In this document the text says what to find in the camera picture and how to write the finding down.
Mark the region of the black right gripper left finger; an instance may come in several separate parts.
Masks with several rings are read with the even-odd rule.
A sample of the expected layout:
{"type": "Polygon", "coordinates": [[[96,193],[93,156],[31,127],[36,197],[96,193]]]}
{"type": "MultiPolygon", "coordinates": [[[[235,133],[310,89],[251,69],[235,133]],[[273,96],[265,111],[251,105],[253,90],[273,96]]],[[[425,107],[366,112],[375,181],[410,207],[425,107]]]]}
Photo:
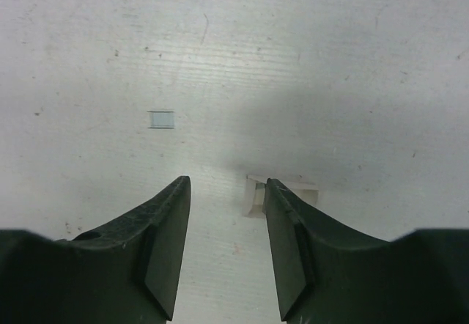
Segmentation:
{"type": "Polygon", "coordinates": [[[72,240],[2,230],[1,321],[171,321],[190,206],[191,181],[181,176],[72,240]]]}

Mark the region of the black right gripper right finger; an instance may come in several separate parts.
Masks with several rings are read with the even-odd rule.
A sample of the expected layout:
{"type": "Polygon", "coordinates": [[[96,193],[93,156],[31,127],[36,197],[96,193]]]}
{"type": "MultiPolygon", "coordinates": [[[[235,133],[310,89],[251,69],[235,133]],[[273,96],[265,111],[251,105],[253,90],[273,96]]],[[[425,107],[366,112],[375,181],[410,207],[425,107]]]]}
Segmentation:
{"type": "Polygon", "coordinates": [[[468,231],[418,229],[392,241],[307,204],[277,179],[265,214],[285,323],[466,323],[468,231]]]}

